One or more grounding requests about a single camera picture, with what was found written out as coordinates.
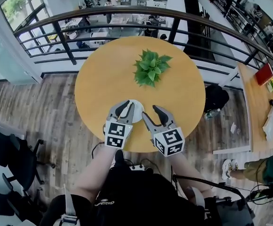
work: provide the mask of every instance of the wood plank flooring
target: wood plank flooring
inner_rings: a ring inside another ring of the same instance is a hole
[[[83,124],[74,103],[76,75],[47,75],[42,84],[14,86],[0,82],[0,121],[27,131],[27,141],[34,146],[41,138],[45,144],[39,148],[39,159],[53,162],[55,169],[38,166],[40,176],[45,181],[41,200],[49,203],[62,194],[63,184],[73,186],[76,177],[91,161],[91,151],[100,141]],[[258,160],[273,155],[273,150],[261,153],[236,153],[213,155],[213,150],[248,145],[248,123],[245,100],[242,91],[228,90],[230,100],[221,114],[209,121],[203,118],[195,130],[186,138],[185,155],[207,180],[220,182],[221,166],[226,158],[238,159],[240,168],[244,162]],[[230,132],[232,123],[237,129]],[[162,174],[170,179],[171,166],[159,153],[129,153],[125,157],[134,164],[148,158],[156,163]],[[145,166],[157,169],[148,161]],[[250,190],[255,183],[248,180],[228,180],[227,184]],[[40,187],[34,181],[31,194]],[[213,188],[216,195],[230,195]],[[255,225],[265,225],[265,212],[271,205],[250,205],[256,214]]]

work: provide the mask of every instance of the white round object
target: white round object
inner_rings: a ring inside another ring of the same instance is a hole
[[[131,103],[134,103],[134,115],[132,119],[132,123],[137,123],[142,119],[141,113],[145,111],[144,106],[139,102],[138,100],[130,100],[129,104],[127,107],[122,111],[121,117],[125,117],[127,115],[128,109],[131,105]]]

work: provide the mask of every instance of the forearm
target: forearm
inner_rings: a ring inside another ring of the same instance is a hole
[[[75,182],[73,194],[94,202],[108,175],[117,149],[103,147]]]
[[[200,172],[198,172],[186,159],[186,157],[182,153],[178,153],[168,157],[174,172],[177,175],[185,176],[185,177],[192,177],[192,178],[200,178],[204,179]],[[206,197],[213,197],[213,192],[209,185],[192,181],[186,179],[179,179],[179,184],[182,187],[183,192],[187,195],[188,189],[187,187],[192,186],[197,188],[203,196]]]

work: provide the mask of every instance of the water bottle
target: water bottle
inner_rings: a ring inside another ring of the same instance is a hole
[[[220,113],[220,109],[211,110],[204,115],[204,119],[209,120],[215,117],[216,115],[218,115],[219,113]]]

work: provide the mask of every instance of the black stair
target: black stair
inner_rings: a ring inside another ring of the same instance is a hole
[[[198,0],[184,0],[185,11],[186,13],[191,13],[194,15],[200,15]],[[188,21],[188,31],[196,34],[201,34],[204,27],[201,27],[201,24],[198,22]],[[198,36],[190,35],[187,44],[195,45],[199,47],[209,48],[208,40],[204,38],[200,38]],[[213,55],[205,50],[201,50],[198,48],[192,48],[186,46],[184,52],[188,55],[205,57],[208,59],[214,59]]]

